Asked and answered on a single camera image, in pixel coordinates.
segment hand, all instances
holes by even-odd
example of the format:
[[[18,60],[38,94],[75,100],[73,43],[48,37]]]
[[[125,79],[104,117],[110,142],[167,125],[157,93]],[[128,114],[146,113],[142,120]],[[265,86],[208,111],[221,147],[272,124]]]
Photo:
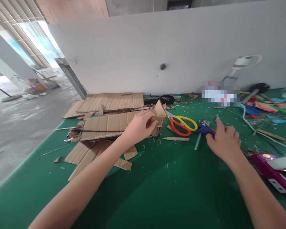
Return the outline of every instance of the hand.
[[[136,114],[121,135],[121,138],[125,139],[131,146],[147,138],[158,123],[158,121],[147,123],[153,116],[155,115],[151,111],[141,111]]]
[[[247,159],[241,151],[242,141],[234,127],[225,127],[219,118],[216,119],[217,130],[215,139],[207,134],[207,142],[211,150],[220,157],[230,168],[238,166]]]

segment red scissors handle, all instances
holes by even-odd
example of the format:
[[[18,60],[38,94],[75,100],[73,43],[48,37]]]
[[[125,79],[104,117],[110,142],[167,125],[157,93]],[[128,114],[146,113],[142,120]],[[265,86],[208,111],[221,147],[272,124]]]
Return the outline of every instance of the red scissors handle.
[[[170,121],[170,123],[171,123],[171,125],[172,125],[173,131],[174,131],[176,134],[178,134],[178,135],[180,135],[180,136],[183,136],[183,137],[190,136],[191,131],[190,131],[188,128],[186,128],[185,126],[183,126],[183,125],[181,125],[180,123],[176,122],[174,119],[169,118],[169,121]],[[185,129],[188,133],[184,134],[184,133],[179,132],[179,131],[175,128],[174,123],[175,123],[176,125],[180,126],[181,128]]]

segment scissors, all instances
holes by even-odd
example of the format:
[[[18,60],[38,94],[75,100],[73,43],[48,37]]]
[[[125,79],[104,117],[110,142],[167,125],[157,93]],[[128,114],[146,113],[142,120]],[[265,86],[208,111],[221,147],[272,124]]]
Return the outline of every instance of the scissors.
[[[197,123],[196,123],[195,121],[193,121],[192,119],[190,119],[190,118],[188,118],[188,117],[183,117],[183,116],[176,116],[176,115],[173,115],[173,114],[169,113],[168,111],[165,111],[165,112],[167,113],[168,119],[169,119],[169,121],[170,121],[170,123],[171,123],[171,126],[172,126],[172,129],[173,129],[173,131],[174,131],[176,134],[178,134],[178,135],[180,135],[180,136],[183,136],[183,137],[187,137],[187,136],[189,136],[189,135],[191,134],[191,131],[196,131],[196,130],[198,129]],[[174,120],[174,118],[178,119],[181,123],[176,122],[176,121]],[[194,129],[191,128],[191,127],[189,127],[189,126],[183,121],[183,119],[189,120],[191,123],[193,123],[193,124],[194,124]],[[185,130],[187,131],[187,133],[184,134],[184,133],[179,132],[179,131],[175,128],[174,123],[175,123],[177,126],[180,126],[181,128],[185,129]]]

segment white pillar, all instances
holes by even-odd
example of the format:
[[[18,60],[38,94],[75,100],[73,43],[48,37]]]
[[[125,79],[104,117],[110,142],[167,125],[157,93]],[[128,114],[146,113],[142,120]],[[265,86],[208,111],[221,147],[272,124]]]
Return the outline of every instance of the white pillar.
[[[27,65],[19,54],[0,35],[0,73],[8,79],[19,77],[23,80],[41,78]]]

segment forearm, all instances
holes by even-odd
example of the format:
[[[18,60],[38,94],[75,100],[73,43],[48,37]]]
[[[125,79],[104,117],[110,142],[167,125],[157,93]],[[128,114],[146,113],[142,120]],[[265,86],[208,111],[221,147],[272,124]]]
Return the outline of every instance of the forearm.
[[[255,229],[286,228],[286,211],[245,159],[229,166],[237,180]]]
[[[51,200],[29,228],[70,228],[129,147],[127,141],[119,137]]]

